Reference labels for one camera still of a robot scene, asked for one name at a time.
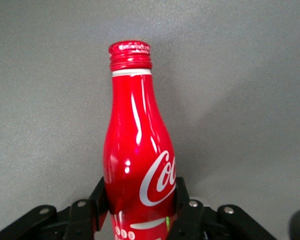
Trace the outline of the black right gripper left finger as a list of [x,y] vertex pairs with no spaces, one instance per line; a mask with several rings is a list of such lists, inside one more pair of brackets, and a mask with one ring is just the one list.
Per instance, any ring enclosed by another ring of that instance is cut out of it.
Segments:
[[0,230],[0,240],[95,240],[109,211],[105,181],[101,178],[87,199],[61,211],[37,206]]

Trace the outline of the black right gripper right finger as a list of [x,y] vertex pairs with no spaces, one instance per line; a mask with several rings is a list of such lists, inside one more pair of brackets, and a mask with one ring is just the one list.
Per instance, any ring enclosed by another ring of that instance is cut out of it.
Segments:
[[274,240],[275,237],[242,208],[226,204],[215,211],[191,199],[185,180],[176,178],[177,219],[168,240]]

